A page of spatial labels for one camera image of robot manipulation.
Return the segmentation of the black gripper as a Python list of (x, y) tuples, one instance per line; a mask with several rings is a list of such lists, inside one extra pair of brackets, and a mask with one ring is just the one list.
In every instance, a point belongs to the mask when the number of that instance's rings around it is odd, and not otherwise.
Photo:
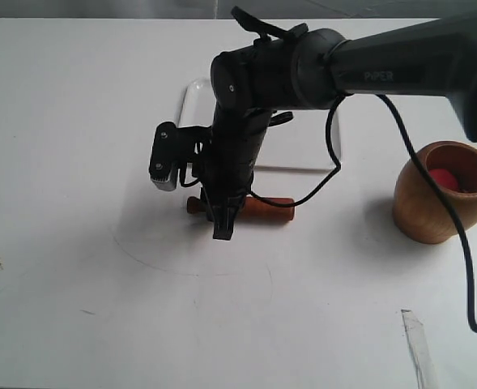
[(213, 222), (215, 240), (232, 238), (272, 115), (270, 109), (240, 113), (215, 107), (211, 137), (202, 147), (199, 163), (201, 200)]

